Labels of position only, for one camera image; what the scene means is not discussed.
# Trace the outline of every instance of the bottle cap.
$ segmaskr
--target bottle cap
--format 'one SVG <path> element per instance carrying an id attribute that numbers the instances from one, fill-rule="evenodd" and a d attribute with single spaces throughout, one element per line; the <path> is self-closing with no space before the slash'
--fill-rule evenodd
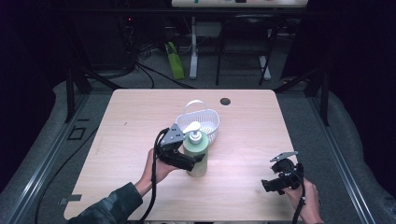
<path id="1" fill-rule="evenodd" d="M 202 134 L 200 131 L 190 132 L 190 142 L 193 144 L 200 144 L 202 141 Z"/>

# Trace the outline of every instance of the green bottle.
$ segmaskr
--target green bottle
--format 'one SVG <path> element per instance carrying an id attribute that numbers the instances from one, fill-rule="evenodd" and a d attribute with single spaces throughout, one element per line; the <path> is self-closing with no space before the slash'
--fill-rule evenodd
<path id="1" fill-rule="evenodd" d="M 190 157 L 195 157 L 205 153 L 204 158 L 194 164 L 191 171 L 187 171 L 190 176 L 198 177 L 203 176 L 207 170 L 207 148 L 209 146 L 209 138 L 206 133 L 198 129 L 186 133 L 186 138 L 183 141 L 184 154 Z"/>

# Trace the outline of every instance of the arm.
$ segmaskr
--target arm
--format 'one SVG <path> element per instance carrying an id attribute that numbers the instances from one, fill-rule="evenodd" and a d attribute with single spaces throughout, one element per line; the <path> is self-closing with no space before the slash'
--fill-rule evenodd
<path id="1" fill-rule="evenodd" d="M 114 190 L 107 198 L 91 205 L 77 217 L 70 218 L 67 223 L 125 223 L 132 212 L 143 203 L 142 197 L 151 190 L 153 151 L 151 149 L 148 152 L 145 170 L 135 185 L 128 183 L 122 188 Z M 160 183 L 176 169 L 174 166 L 157 160 L 157 183 Z"/>
<path id="2" fill-rule="evenodd" d="M 324 223 L 319 212 L 319 198 L 317 187 L 309 180 L 304 178 L 305 185 L 305 205 L 301 210 L 300 217 L 305 224 Z M 303 189 L 300 186 L 297 189 L 283 189 L 290 199 L 291 205 L 296 209 L 300 201 Z"/>

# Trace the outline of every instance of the green object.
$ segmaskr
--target green object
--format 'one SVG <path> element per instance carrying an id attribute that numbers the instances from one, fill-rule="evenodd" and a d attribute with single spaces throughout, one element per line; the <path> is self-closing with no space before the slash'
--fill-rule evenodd
<path id="1" fill-rule="evenodd" d="M 172 42 L 165 44 L 166 53 L 168 54 L 169 63 L 171 64 L 174 79 L 184 78 L 183 63 L 177 54 L 175 45 Z"/>
<path id="2" fill-rule="evenodd" d="M 206 174 L 207 170 L 207 148 L 209 146 L 209 138 L 207 137 L 206 133 L 203 133 L 201 131 L 198 132 L 201 133 L 201 136 L 199 137 L 199 139 L 197 139 L 198 141 L 194 142 L 193 140 L 191 140 L 192 132 L 186 133 L 186 136 L 188 137 L 186 137 L 186 139 L 183 141 L 184 154 L 186 154 L 187 156 L 195 157 L 205 153 L 202 161 L 196 162 L 194 164 L 194 168 L 192 168 L 191 171 L 187 171 L 187 174 L 194 177 L 203 176 L 204 174 Z"/>

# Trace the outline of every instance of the handle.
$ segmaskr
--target handle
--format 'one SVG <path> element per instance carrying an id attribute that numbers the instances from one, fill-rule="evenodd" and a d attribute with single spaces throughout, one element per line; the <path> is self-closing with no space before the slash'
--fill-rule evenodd
<path id="1" fill-rule="evenodd" d="M 200 101 L 200 100 L 193 100 L 193 101 L 189 101 L 189 103 L 188 104 L 186 104 L 186 106 L 184 106 L 184 110 L 183 110 L 183 113 L 185 114 L 186 113 L 186 109 L 187 109 L 187 107 L 189 107 L 190 105 L 193 105 L 193 104 L 203 104 L 204 106 L 205 106 L 205 110 L 207 110 L 207 106 L 206 106 L 206 104 L 203 102 L 203 101 Z"/>
<path id="2" fill-rule="evenodd" d="M 184 129 L 183 133 L 187 132 L 195 132 L 197 133 L 201 129 L 201 123 L 198 121 L 194 121 L 186 129 Z"/>

